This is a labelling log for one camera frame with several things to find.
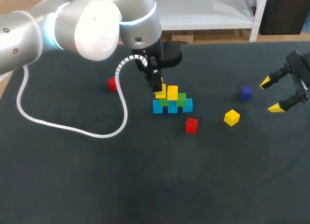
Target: block tower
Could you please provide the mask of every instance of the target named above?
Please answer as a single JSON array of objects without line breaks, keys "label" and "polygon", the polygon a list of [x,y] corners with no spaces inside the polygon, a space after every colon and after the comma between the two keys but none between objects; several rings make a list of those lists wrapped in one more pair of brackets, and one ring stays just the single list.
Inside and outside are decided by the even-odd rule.
[{"label": "block tower", "polygon": [[163,107],[168,107],[169,114],[177,114],[179,107],[184,113],[193,112],[193,100],[186,97],[186,93],[179,93],[178,86],[162,84],[162,91],[155,92],[157,100],[153,100],[153,113],[164,113]]}]

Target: black cabinet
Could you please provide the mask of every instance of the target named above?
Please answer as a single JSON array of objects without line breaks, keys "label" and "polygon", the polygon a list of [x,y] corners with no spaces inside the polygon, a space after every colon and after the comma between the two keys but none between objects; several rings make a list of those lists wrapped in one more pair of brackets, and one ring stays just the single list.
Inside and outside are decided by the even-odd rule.
[{"label": "black cabinet", "polygon": [[300,34],[310,10],[310,0],[267,0],[261,34]]}]

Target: cube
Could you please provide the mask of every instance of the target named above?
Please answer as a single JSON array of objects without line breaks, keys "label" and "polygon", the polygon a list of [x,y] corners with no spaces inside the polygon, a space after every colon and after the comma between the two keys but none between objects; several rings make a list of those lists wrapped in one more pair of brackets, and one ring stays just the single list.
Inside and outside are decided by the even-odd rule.
[{"label": "cube", "polygon": [[240,94],[241,100],[249,101],[249,100],[251,100],[251,97],[252,97],[252,87],[243,86],[241,88],[241,94]]},{"label": "cube", "polygon": [[166,93],[166,84],[162,84],[162,91],[161,92],[155,92],[155,98],[156,99],[166,99],[167,93]]},{"label": "cube", "polygon": [[167,100],[169,101],[178,100],[178,87],[177,86],[168,86]]},{"label": "cube", "polygon": [[159,99],[159,105],[160,106],[169,106],[170,101],[168,101],[167,99]]},{"label": "cube", "polygon": [[176,106],[176,101],[170,101],[170,104],[168,106],[168,113],[169,114],[177,114],[178,113],[178,107]]},{"label": "cube", "polygon": [[197,132],[198,119],[188,118],[186,121],[185,132],[189,134],[195,134]]},{"label": "cube", "polygon": [[240,120],[240,114],[238,114],[233,109],[225,115],[224,119],[224,121],[230,126],[234,126],[239,120]]},{"label": "cube", "polygon": [[153,114],[163,114],[164,107],[159,105],[159,100],[153,100]]},{"label": "cube", "polygon": [[177,107],[184,107],[186,106],[186,93],[179,93],[178,100],[176,101]]},{"label": "cube", "polygon": [[186,99],[186,106],[182,108],[183,113],[193,112],[193,100],[191,98]]},{"label": "cube", "polygon": [[116,83],[115,83],[115,77],[112,77],[111,79],[108,80],[108,88],[112,92],[117,92]]}]

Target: red block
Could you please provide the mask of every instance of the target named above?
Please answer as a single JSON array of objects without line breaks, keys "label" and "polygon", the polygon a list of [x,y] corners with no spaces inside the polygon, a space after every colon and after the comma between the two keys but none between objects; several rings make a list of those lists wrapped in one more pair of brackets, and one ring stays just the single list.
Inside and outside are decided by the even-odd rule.
[{"label": "red block", "polygon": [[195,134],[197,132],[198,119],[188,118],[186,121],[186,133]]},{"label": "red block", "polygon": [[117,92],[115,77],[112,77],[111,79],[108,80],[108,87],[111,91]]}]

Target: white cable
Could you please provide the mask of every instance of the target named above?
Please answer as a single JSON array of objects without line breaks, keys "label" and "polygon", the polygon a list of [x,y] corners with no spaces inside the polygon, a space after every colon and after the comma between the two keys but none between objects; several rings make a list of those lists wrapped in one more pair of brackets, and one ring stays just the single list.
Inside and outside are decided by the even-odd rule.
[{"label": "white cable", "polygon": [[120,71],[121,71],[122,67],[127,62],[129,62],[131,60],[141,60],[143,65],[145,67],[147,66],[147,60],[143,56],[140,56],[140,55],[129,56],[129,57],[125,58],[124,60],[122,60],[122,62],[118,65],[118,67],[116,69],[116,72],[115,72],[115,83],[116,83],[117,91],[118,91],[118,94],[120,96],[120,99],[121,99],[121,102],[122,102],[122,106],[123,106],[123,109],[124,109],[124,119],[123,119],[123,122],[122,122],[120,128],[118,130],[116,130],[115,132],[113,132],[113,133],[110,133],[110,134],[93,134],[93,133],[90,133],[90,132],[87,132],[87,131],[84,131],[84,130],[80,130],[80,129],[77,129],[77,128],[74,128],[74,127],[63,126],[63,125],[51,123],[51,122],[48,122],[48,121],[35,119],[35,118],[29,116],[28,114],[26,114],[26,112],[21,107],[21,98],[22,98],[23,92],[25,90],[25,87],[26,87],[26,84],[27,84],[27,81],[28,81],[28,78],[29,78],[29,70],[28,70],[28,66],[27,65],[24,66],[24,79],[23,79],[23,82],[22,82],[22,84],[20,86],[20,89],[19,89],[18,95],[17,95],[17,99],[16,99],[17,108],[18,108],[18,110],[19,110],[19,112],[21,113],[22,116],[24,116],[25,118],[27,118],[30,121],[36,122],[36,123],[41,124],[41,125],[51,126],[51,127],[54,127],[54,128],[64,129],[64,130],[68,130],[68,131],[72,131],[72,132],[77,132],[77,133],[84,134],[84,135],[87,135],[87,136],[90,136],[90,137],[94,137],[94,138],[111,138],[111,137],[114,137],[114,136],[118,135],[124,129],[124,127],[127,124],[127,120],[128,120],[127,105],[126,105],[126,101],[125,101],[125,98],[123,96],[123,92],[122,92],[122,89],[121,89],[121,86],[120,86],[119,77],[120,77]]},{"label": "white cable", "polygon": [[11,72],[8,72],[8,73],[5,73],[5,74],[2,74],[0,75],[0,82],[3,81],[5,78],[7,78],[9,76]]}]

